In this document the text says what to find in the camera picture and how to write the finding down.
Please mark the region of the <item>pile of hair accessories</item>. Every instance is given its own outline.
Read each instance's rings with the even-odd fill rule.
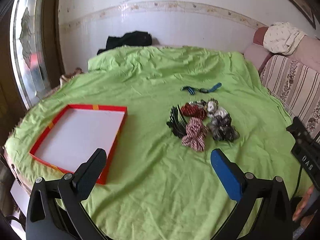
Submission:
[[[211,120],[205,127],[202,121],[206,117],[210,117]],[[188,102],[181,109],[179,106],[173,106],[167,125],[172,133],[182,140],[182,145],[202,152],[205,147],[204,138],[208,130],[215,141],[233,142],[239,138],[240,135],[231,125],[231,121],[230,114],[219,106],[216,99],[211,98],[208,102],[204,100]]]

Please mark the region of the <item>black cable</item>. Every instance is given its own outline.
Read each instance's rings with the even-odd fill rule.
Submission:
[[[299,175],[298,175],[298,181],[297,181],[297,186],[296,186],[296,189],[294,190],[294,193],[290,199],[290,202],[291,200],[294,198],[294,196],[296,195],[297,191],[298,191],[298,188],[299,188],[299,185],[300,185],[300,179],[301,179],[301,173],[302,173],[302,165],[300,165],[300,170],[299,170]]]

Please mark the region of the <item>yellow stripe on box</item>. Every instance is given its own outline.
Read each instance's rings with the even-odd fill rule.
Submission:
[[[48,127],[49,127],[50,129],[52,129],[53,126],[54,126],[54,123],[53,123],[53,122],[50,122],[50,123],[48,124]]]

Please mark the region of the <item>blue gripper pad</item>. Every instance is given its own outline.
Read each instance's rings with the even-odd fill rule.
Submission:
[[[241,169],[235,163],[230,162],[220,149],[211,152],[210,161],[229,198],[239,202],[242,197],[240,180],[243,172]]]

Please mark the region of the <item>pink striped scrunchie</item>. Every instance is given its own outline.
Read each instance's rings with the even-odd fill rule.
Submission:
[[[189,146],[197,152],[204,151],[204,138],[207,136],[207,128],[199,118],[191,117],[186,125],[187,135],[182,138],[182,145]]]

